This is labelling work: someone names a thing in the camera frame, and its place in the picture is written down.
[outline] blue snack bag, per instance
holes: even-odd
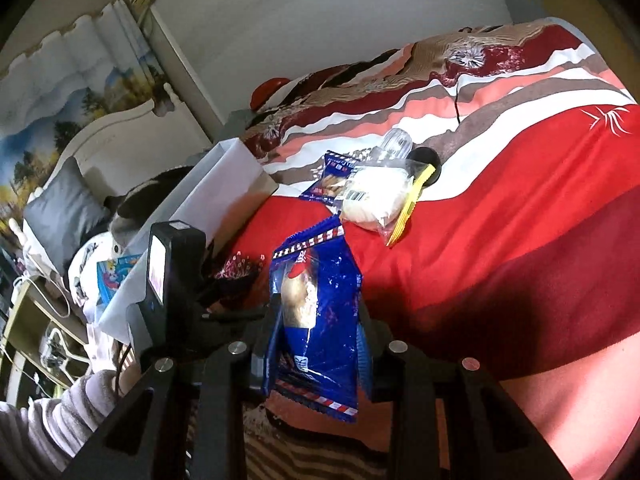
[[[287,238],[270,267],[284,347],[276,389],[352,422],[358,413],[356,329],[362,276],[338,216]]]
[[[324,170],[322,170],[320,180],[313,183],[300,195],[300,198],[333,205],[335,197],[342,190],[357,163],[358,161],[350,156],[326,152],[324,154]]]

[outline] metal screw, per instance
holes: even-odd
[[[233,355],[240,355],[246,351],[246,343],[244,341],[233,341],[227,347]]]
[[[389,350],[391,350],[394,354],[403,354],[407,351],[409,347],[404,341],[400,341],[399,339],[395,339],[391,343],[389,343]]]
[[[462,367],[470,372],[477,372],[480,369],[480,363],[478,359],[472,357],[465,357],[462,359]]]
[[[171,368],[174,367],[174,361],[169,359],[168,357],[163,357],[156,361],[154,368],[159,372],[168,372]]]

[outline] snack package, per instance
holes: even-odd
[[[340,193],[342,186],[351,174],[351,170],[357,163],[358,161],[350,156],[326,152],[324,154],[324,170],[322,170],[320,180],[313,183],[300,195],[300,198],[332,206],[335,197]]]
[[[340,218],[378,231],[387,246],[395,243],[414,210],[422,185],[434,173],[414,160],[359,163],[334,199]]]
[[[140,256],[142,254],[132,254],[131,256],[121,256],[114,260],[106,260],[96,264],[98,290],[100,290],[100,298],[105,306],[116,295],[120,284],[133,269]]]
[[[284,349],[276,389],[340,420],[358,413],[356,329],[362,276],[337,216],[287,238],[270,267]]]

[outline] gray sleeve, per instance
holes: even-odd
[[[78,379],[61,399],[18,410],[0,402],[0,460],[16,480],[56,478],[115,405],[105,370]]]

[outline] blanket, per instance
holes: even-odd
[[[444,164],[394,247],[345,225],[372,317],[435,358],[477,358],[574,478],[600,478],[640,416],[640,107],[547,20],[429,38],[360,68],[254,119],[244,142],[280,187],[232,250],[271,254],[328,215],[296,199],[327,150],[364,158],[406,130]]]

